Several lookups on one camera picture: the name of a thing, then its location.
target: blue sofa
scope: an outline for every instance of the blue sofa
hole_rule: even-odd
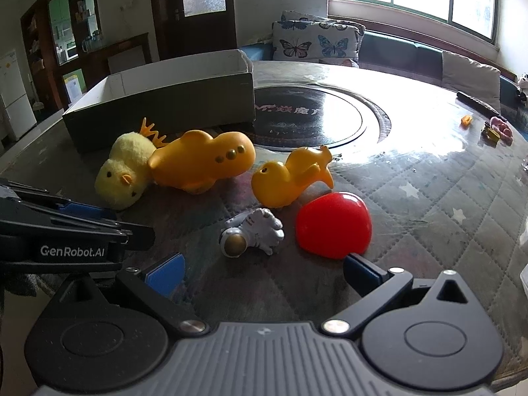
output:
[[[271,44],[242,46],[251,60],[272,60]],[[360,49],[360,67],[398,74],[442,85],[442,50],[386,34],[365,32]],[[521,120],[517,85],[501,76],[501,112],[514,126],[528,131],[528,117]]]

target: remote control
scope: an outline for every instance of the remote control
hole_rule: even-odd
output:
[[[488,103],[481,101],[473,96],[464,94],[464,92],[458,91],[457,98],[466,105],[469,105],[472,109],[478,111],[483,116],[491,119],[493,116],[497,116],[504,122],[507,122],[506,118],[502,116],[497,110],[491,107]]]

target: round table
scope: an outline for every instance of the round table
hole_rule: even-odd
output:
[[[502,142],[493,147],[480,137],[485,119],[457,102],[455,93],[399,76],[290,62],[257,62],[253,76],[255,87],[294,84],[353,92],[387,113],[392,127],[383,141],[368,136],[362,141],[361,136],[333,149],[336,161],[330,165],[334,191],[357,194],[370,210],[373,238],[365,257],[384,269],[403,267],[417,278],[459,271],[503,336],[505,354],[497,378],[501,384],[525,378],[528,309],[519,274],[528,254],[519,237],[526,230],[528,187],[521,163],[528,143],[521,135],[513,129],[511,147]],[[466,114],[474,119],[463,129],[460,119]],[[3,176],[100,204],[92,186],[106,156],[101,151],[80,157],[59,123]],[[286,157],[259,148],[255,165]],[[158,186],[147,190],[121,218],[152,225],[156,242],[147,252],[131,254],[126,266],[147,267],[170,253],[183,253],[187,269],[179,301],[211,324],[321,322],[355,301],[340,262],[308,254],[295,243],[297,212],[328,192],[322,183],[274,211],[285,233],[277,254],[221,255],[217,242],[224,221],[257,206],[250,179],[248,172],[219,181],[199,196]]]

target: refrigerator door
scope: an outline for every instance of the refrigerator door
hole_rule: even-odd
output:
[[[36,124],[33,109],[26,95],[4,108],[4,121],[14,141],[19,140]]]
[[[18,69],[17,54],[13,50],[0,59],[0,95],[4,106],[9,107],[25,94],[26,90]]]

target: open box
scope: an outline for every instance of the open box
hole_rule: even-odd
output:
[[[240,50],[167,59],[113,74],[62,116],[80,153],[139,131],[160,135],[254,120],[253,65]]]

